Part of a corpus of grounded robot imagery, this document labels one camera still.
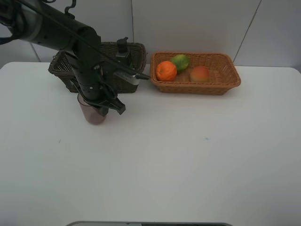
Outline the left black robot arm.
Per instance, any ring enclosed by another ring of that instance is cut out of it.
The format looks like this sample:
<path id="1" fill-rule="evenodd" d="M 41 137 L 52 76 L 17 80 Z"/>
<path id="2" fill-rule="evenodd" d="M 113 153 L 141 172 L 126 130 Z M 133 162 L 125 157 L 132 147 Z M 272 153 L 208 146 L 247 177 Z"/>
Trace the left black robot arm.
<path id="1" fill-rule="evenodd" d="M 11 32 L 11 36 L 0 39 L 2 45 L 24 40 L 64 51 L 74 73 L 71 84 L 98 114 L 104 117 L 109 109 L 119 114 L 125 111 L 117 91 L 102 72 L 102 64 L 122 66 L 101 51 L 101 39 L 92 27 L 51 7 L 47 0 L 2 0 L 0 23 Z"/>

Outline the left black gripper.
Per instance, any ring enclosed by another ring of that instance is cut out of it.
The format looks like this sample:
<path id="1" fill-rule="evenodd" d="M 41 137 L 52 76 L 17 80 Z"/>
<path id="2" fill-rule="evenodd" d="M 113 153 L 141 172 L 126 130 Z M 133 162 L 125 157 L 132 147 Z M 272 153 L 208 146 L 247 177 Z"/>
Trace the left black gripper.
<path id="1" fill-rule="evenodd" d="M 117 92 L 104 79 L 99 64 L 89 67 L 72 54 L 65 55 L 75 75 L 71 82 L 87 104 L 95 107 L 102 117 L 108 114 L 109 108 L 119 115 L 126 110 L 126 106 L 117 98 Z"/>

